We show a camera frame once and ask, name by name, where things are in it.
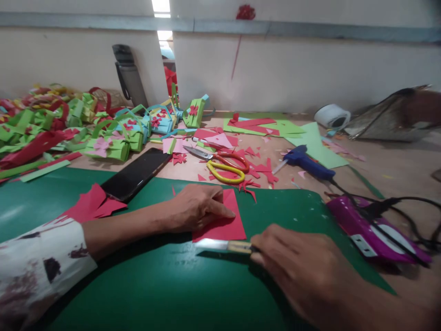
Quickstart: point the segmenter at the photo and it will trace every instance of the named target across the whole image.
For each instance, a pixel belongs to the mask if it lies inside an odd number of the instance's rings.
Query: knife handle
[[[251,243],[235,240],[231,240],[228,242],[227,250],[245,254],[251,254],[259,251],[256,247],[252,246]]]

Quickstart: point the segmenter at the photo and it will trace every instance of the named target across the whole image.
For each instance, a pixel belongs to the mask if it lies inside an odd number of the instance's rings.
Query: left hand
[[[216,219],[236,216],[223,204],[222,186],[189,184],[163,204],[167,210],[165,232],[196,231]]]

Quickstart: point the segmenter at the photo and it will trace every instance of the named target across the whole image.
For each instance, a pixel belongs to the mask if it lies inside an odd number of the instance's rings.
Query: yellow scissor handle
[[[221,182],[224,182],[224,183],[239,184],[239,183],[241,183],[241,182],[243,182],[245,180],[245,174],[243,173],[243,171],[240,171],[239,169],[236,169],[236,168],[224,165],[222,163],[215,163],[212,160],[210,160],[210,161],[207,162],[207,168],[208,168],[208,170],[211,171],[211,173],[213,174],[214,177],[216,177],[217,179],[219,179]],[[240,178],[238,178],[238,179],[229,179],[229,178],[222,177],[221,175],[219,175],[217,173],[215,168],[219,168],[219,169],[223,169],[223,170],[234,172],[234,173],[238,174],[240,176]]]

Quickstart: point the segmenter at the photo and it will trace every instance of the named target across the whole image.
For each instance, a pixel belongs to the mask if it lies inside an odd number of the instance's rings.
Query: wall
[[[150,0],[14,0],[0,11],[152,16]],[[112,45],[129,45],[149,104],[168,97],[156,32],[0,28],[0,97],[19,97],[33,83],[58,82],[86,91],[121,91]]]
[[[241,1],[172,0],[173,17],[233,19]],[[256,19],[431,27],[430,0],[247,1]],[[441,87],[441,48],[427,45],[174,33],[180,98],[210,95],[218,109],[315,112],[337,103],[355,110],[403,87]]]

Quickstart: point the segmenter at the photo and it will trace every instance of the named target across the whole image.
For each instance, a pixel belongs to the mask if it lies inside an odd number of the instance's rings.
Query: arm
[[[271,225],[251,239],[296,312],[322,331],[438,330],[435,315],[364,281],[334,242]]]
[[[96,262],[138,239],[200,229],[234,213],[222,187],[187,185],[174,199],[83,224],[70,219],[0,244],[0,329],[36,320],[92,270]]]

